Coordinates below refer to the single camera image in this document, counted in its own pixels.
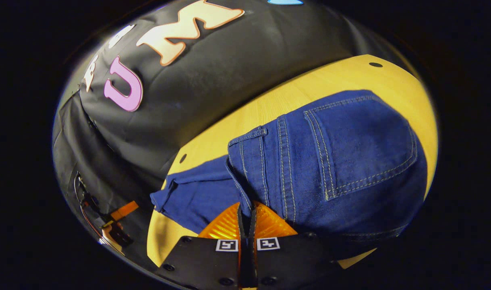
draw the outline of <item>black background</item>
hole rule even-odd
[[[57,101],[83,51],[77,47],[133,9],[161,2],[0,7],[0,289],[166,289],[89,237],[59,193],[51,151]],[[330,6],[422,64],[441,147],[431,192],[400,240],[323,288],[491,289],[491,1]]]

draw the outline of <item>yellow table surface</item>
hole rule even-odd
[[[371,66],[370,62],[382,64],[383,67]],[[186,171],[226,155],[229,140],[273,121],[281,114],[330,94],[360,89],[371,90],[392,106],[408,120],[417,134],[428,165],[426,198],[437,165],[438,136],[433,107],[418,79],[402,68],[371,55],[351,57],[321,66],[253,99],[183,146],[168,174]],[[186,159],[179,163],[184,154]],[[197,236],[196,233],[154,211],[148,230],[147,255],[160,266],[183,235]],[[341,260],[339,263],[342,268],[348,268],[374,250]]]

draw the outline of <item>denim pocket stitching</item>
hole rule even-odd
[[[269,206],[270,202],[268,199],[268,193],[267,193],[267,184],[265,182],[265,154],[263,152],[263,140],[262,138],[258,138],[258,141],[260,142],[260,158],[261,158],[261,179],[263,180],[263,195],[265,198],[265,205]]]
[[[408,169],[408,167],[411,167],[411,165],[415,163],[415,160],[417,160],[417,152],[415,152],[415,154],[413,154],[413,148],[414,148],[414,147],[412,147],[412,155],[411,155],[411,156],[413,156],[413,157],[414,157],[414,158],[413,158],[413,161],[411,161],[411,162],[410,162],[410,163],[407,165],[407,167],[405,167],[404,169],[402,169],[400,172],[398,172],[398,173],[394,173],[393,175],[391,175],[391,176],[387,176],[386,178],[383,178],[383,179],[381,179],[381,180],[378,180],[378,181],[373,181],[373,182],[371,182],[371,183],[367,183],[367,184],[365,184],[365,185],[362,185],[362,186],[358,186],[358,187],[352,188],[352,189],[350,189],[350,190],[348,190],[348,191],[342,191],[341,193],[348,193],[349,191],[354,191],[355,189],[361,189],[362,187],[365,187],[365,186],[369,186],[369,185],[378,184],[378,183],[380,183],[380,182],[382,182],[382,181],[385,181],[385,180],[387,180],[387,179],[391,179],[391,178],[393,178],[394,176],[398,176],[399,174],[401,174],[401,173],[405,172],[405,170],[407,170],[407,169]]]
[[[315,141],[317,142],[317,150],[319,151],[319,156],[321,158],[321,171],[322,171],[322,176],[325,176],[326,173],[324,171],[324,160],[322,158],[321,146],[319,144],[319,139],[317,138],[317,133],[315,132],[315,127],[313,126],[313,121],[310,118],[310,116],[308,116],[308,111],[305,111],[304,114],[306,115],[306,119],[308,120],[308,122],[311,125],[311,130],[313,132],[313,136],[315,136]],[[329,200],[328,188],[327,188],[326,182],[324,181],[324,179],[322,181],[323,181],[323,184],[324,184],[324,197],[325,197],[326,200]]]
[[[282,140],[281,140],[281,127],[279,126],[279,118],[277,119],[277,127],[278,127],[278,139],[279,139],[279,154],[280,154],[280,163],[281,163],[281,186],[282,186],[282,193],[283,193],[283,202],[284,202],[284,220],[286,220],[286,216],[288,216],[288,209],[286,207],[286,194],[284,191],[284,166],[283,166],[283,150],[282,150]]]
[[[240,157],[242,158],[242,169],[244,170],[245,180],[249,182],[249,178],[247,178],[247,170],[245,170],[245,161],[244,161],[244,143],[240,141]]]
[[[231,167],[232,167],[233,164],[231,163],[231,158],[227,158],[227,160],[229,160],[229,163],[231,164]],[[227,169],[227,172],[229,172],[229,175],[231,175],[231,178],[234,181],[234,185],[236,186],[236,188],[238,189],[238,191],[240,192],[240,194],[245,198],[245,202],[247,202],[247,207],[249,208],[249,210],[251,210],[251,204],[249,204],[249,197],[242,190],[242,187],[240,187],[240,185],[238,185],[238,182],[236,181],[236,178],[234,177],[233,173],[231,172],[231,168],[229,168],[229,167],[226,166],[226,169]]]
[[[258,137],[258,136],[264,136],[264,135],[267,135],[267,130],[265,128],[261,129],[258,132],[253,130],[252,132],[249,132],[247,134],[243,134],[242,136],[239,136],[239,137],[234,138],[233,140],[229,141],[229,143],[227,144],[227,147],[231,147],[232,145],[234,145],[240,141],[243,141],[243,140],[251,139],[254,137]]]
[[[327,105],[323,105],[323,106],[320,106],[320,107],[315,107],[315,108],[311,108],[305,112],[308,112],[308,111],[314,111],[314,112],[317,112],[317,111],[320,111],[320,110],[325,110],[325,109],[329,109],[329,108],[332,108],[332,107],[337,107],[337,106],[341,106],[341,105],[346,105],[346,104],[352,104],[352,103],[359,103],[359,102],[362,102],[362,101],[367,101],[369,99],[372,99],[372,100],[376,100],[376,96],[374,94],[371,94],[371,95],[364,95],[364,96],[361,96],[361,97],[356,97],[354,99],[344,99],[342,101],[336,101],[334,103],[330,103],[330,104],[327,104]]]
[[[285,117],[283,116],[283,123],[284,123],[284,129],[286,129],[286,120],[285,120]],[[296,209],[295,209],[295,197],[294,197],[294,186],[292,184],[292,164],[290,162],[290,146],[288,144],[288,132],[286,132],[286,149],[287,149],[287,152],[288,152],[288,172],[289,172],[289,175],[290,175],[290,191],[292,193],[292,203],[294,205],[294,218],[292,220],[292,222],[295,224],[295,215],[296,215]]]
[[[378,173],[378,174],[375,174],[375,175],[373,175],[373,176],[369,176],[369,177],[367,177],[367,178],[364,178],[364,179],[361,179],[361,180],[357,180],[357,181],[350,182],[350,183],[348,183],[348,184],[342,185],[342,186],[340,186],[340,187],[339,187],[339,189],[341,189],[342,187],[348,186],[348,185],[352,185],[353,183],[358,183],[358,182],[361,182],[361,181],[367,180],[367,179],[369,179],[369,178],[373,178],[373,177],[376,177],[376,176],[380,176],[380,175],[385,174],[385,173],[387,173],[387,172],[390,172],[390,171],[396,170],[396,169],[398,169],[398,167],[402,167],[403,165],[405,165],[406,163],[408,163],[408,161],[410,161],[410,160],[411,160],[411,159],[414,157],[414,155],[416,155],[416,152],[415,152],[415,149],[416,149],[416,148],[415,148],[415,147],[416,147],[416,142],[415,142],[415,137],[414,137],[414,135],[413,135],[413,133],[412,133],[412,131],[411,131],[411,129],[410,129],[410,126],[409,126],[409,125],[407,125],[407,127],[408,127],[408,132],[409,132],[409,135],[410,135],[410,137],[412,138],[412,141],[411,141],[411,142],[412,142],[412,150],[411,150],[410,156],[408,157],[408,159],[407,159],[407,160],[405,160],[403,163],[399,164],[398,166],[396,166],[396,167],[394,167],[394,168],[392,168],[392,169],[389,169],[389,170],[387,170],[387,171],[384,171],[384,172],[382,172],[382,173]]]
[[[337,194],[335,193],[335,187],[333,185],[333,177],[331,176],[331,165],[329,163],[328,146],[326,146],[326,140],[324,140],[324,135],[322,134],[321,125],[317,121],[317,118],[315,117],[315,115],[313,114],[312,111],[310,111],[310,114],[312,115],[313,119],[315,120],[315,125],[317,125],[317,128],[319,128],[319,132],[321,134],[322,144],[323,144],[324,150],[326,152],[326,161],[328,163],[328,173],[329,173],[329,179],[331,182],[331,191],[332,191],[331,194],[332,194],[333,198],[336,198]]]

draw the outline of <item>foam letter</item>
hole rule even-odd
[[[113,36],[113,38],[111,38],[111,40],[109,40],[109,45],[108,45],[108,48],[111,49],[113,48],[113,46],[115,46],[115,44],[120,41],[120,39],[122,39],[122,37],[124,37],[124,35],[126,35],[129,31],[131,31],[131,29],[133,29],[135,27],[135,24],[133,25],[128,25],[126,26],[124,29],[122,29],[121,31],[119,31],[115,36]]]
[[[89,91],[89,87],[91,86],[91,82],[93,81],[93,72],[95,71],[95,62],[98,60],[98,55],[93,59],[91,64],[89,64],[86,72],[85,72],[85,82],[86,82],[86,92]]]
[[[129,86],[131,86],[131,93],[129,95],[123,95],[111,85],[111,81],[108,79],[104,86],[104,96],[112,99],[118,106],[126,111],[134,112],[137,110],[143,97],[143,85],[140,78],[120,62],[119,56],[111,63],[109,73],[116,73],[122,77],[124,81],[127,81]]]
[[[173,44],[167,38],[196,39],[201,35],[195,19],[204,22],[204,29],[214,29],[242,16],[242,9],[229,9],[223,6],[199,0],[178,13],[178,21],[159,25],[147,31],[136,43],[136,46],[147,44],[161,56],[160,64],[168,66],[183,52],[186,44]]]

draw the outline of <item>blue cloth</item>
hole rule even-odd
[[[167,177],[156,209],[199,233],[257,200],[348,255],[399,235],[420,208],[426,159],[408,121],[368,90],[313,101],[231,140],[228,155]]]

